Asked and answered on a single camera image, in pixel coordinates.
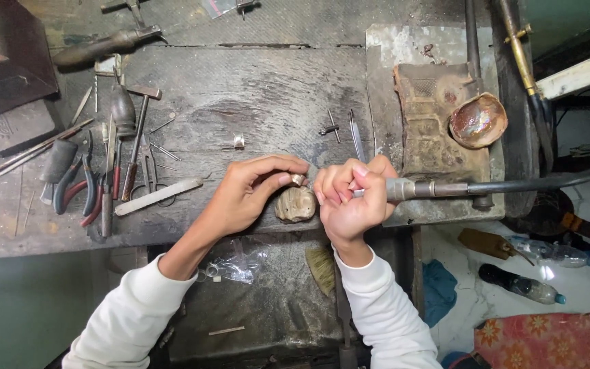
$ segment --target plastic bottle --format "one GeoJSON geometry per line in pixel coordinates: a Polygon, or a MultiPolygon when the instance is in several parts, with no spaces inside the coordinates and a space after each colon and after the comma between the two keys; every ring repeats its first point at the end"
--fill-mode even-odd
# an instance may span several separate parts
{"type": "Polygon", "coordinates": [[[590,257],[575,247],[550,244],[545,241],[531,240],[520,236],[504,236],[516,250],[530,258],[553,261],[564,268],[581,268],[590,266],[590,257]]]}
{"type": "Polygon", "coordinates": [[[553,286],[526,278],[515,273],[503,271],[493,264],[483,264],[479,267],[479,277],[484,281],[500,286],[520,296],[545,305],[566,303],[566,296],[558,293],[553,286]]]}

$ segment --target brush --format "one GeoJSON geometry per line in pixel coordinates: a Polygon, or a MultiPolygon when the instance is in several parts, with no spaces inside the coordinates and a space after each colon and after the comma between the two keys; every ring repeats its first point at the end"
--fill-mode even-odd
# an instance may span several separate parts
{"type": "Polygon", "coordinates": [[[304,257],[318,288],[329,297],[336,283],[331,247],[307,248],[304,250],[304,257]]]}

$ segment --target white long-sleeve shirt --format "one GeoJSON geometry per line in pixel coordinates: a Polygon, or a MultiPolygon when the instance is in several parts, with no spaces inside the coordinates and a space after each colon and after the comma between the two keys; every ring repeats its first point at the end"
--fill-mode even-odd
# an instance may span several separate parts
{"type": "MultiPolygon", "coordinates": [[[[373,369],[440,368],[430,329],[395,283],[390,265],[374,255],[361,268],[345,265],[334,252],[352,319],[372,346],[373,369]]],[[[63,358],[63,368],[147,368],[148,353],[195,282],[173,281],[158,268],[157,257],[122,277],[97,307],[86,329],[63,358]]]]}

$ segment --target jeweler's workbench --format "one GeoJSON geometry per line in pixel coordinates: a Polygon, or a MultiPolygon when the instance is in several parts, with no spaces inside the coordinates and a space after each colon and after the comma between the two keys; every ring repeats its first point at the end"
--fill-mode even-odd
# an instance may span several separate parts
{"type": "MultiPolygon", "coordinates": [[[[45,24],[53,55],[67,45],[130,28],[133,23],[131,12],[103,14],[92,0],[21,3],[45,24]]],[[[493,44],[490,17],[483,4],[478,5],[484,83],[497,95],[496,57],[489,47],[493,44]]],[[[171,185],[185,177],[210,176],[203,186],[178,195],[169,207],[151,206],[116,217],[113,236],[95,242],[79,226],[83,193],[61,216],[40,201],[31,204],[32,194],[38,195],[43,189],[39,175],[45,154],[41,155],[0,177],[0,257],[175,242],[206,205],[230,162],[289,153],[311,164],[308,178],[313,179],[317,168],[354,158],[350,110],[354,111],[368,158],[383,153],[391,157],[396,169],[402,169],[408,158],[403,154],[402,117],[393,90],[394,60],[383,57],[387,40],[369,38],[366,43],[366,30],[373,24],[399,24],[393,37],[404,32],[407,42],[438,45],[437,57],[446,62],[465,62],[462,2],[266,0],[246,13],[245,21],[234,11],[211,19],[200,1],[150,0],[143,2],[141,9],[145,21],[162,26],[169,45],[150,41],[139,46],[134,53],[123,55],[122,69],[127,85],[157,87],[163,92],[162,99],[149,102],[145,132],[174,118],[174,122],[147,135],[151,143],[181,159],[174,160],[152,148],[157,164],[176,169],[159,167],[159,183],[171,185]],[[454,40],[453,46],[446,46],[443,38],[430,38],[423,32],[437,28],[454,29],[445,33],[456,33],[458,43],[454,40]],[[333,133],[319,134],[331,125],[328,109],[340,126],[340,143],[333,133]],[[244,135],[244,150],[233,149],[234,133],[244,135]]],[[[410,51],[410,60],[400,58],[396,51],[392,55],[398,63],[429,63],[416,46],[412,45],[410,51]]],[[[87,68],[61,70],[56,75],[61,89],[59,112],[63,122],[69,122],[83,94],[93,86],[94,73],[87,68]]],[[[106,164],[100,128],[108,121],[114,83],[114,78],[98,78],[98,112],[94,112],[91,96],[79,120],[94,118],[86,128],[94,137],[93,168],[102,171],[106,164]]],[[[133,100],[139,110],[142,97],[134,96],[133,100]]],[[[122,178],[131,147],[130,141],[125,141],[122,178]]],[[[502,180],[504,163],[499,142],[493,150],[491,178],[502,180]]],[[[491,211],[479,212],[471,208],[468,199],[415,200],[401,205],[388,225],[502,218],[503,196],[496,195],[495,203],[491,211]]],[[[284,224],[274,216],[273,207],[272,202],[247,233],[321,227],[317,216],[284,224]]]]}

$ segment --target blue cloth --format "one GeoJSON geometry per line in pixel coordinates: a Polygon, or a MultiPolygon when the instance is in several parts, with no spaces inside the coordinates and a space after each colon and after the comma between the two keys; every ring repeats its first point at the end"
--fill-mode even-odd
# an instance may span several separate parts
{"type": "Polygon", "coordinates": [[[456,278],[438,260],[422,264],[422,282],[425,290],[425,323],[433,327],[448,314],[457,302],[456,278]]]}

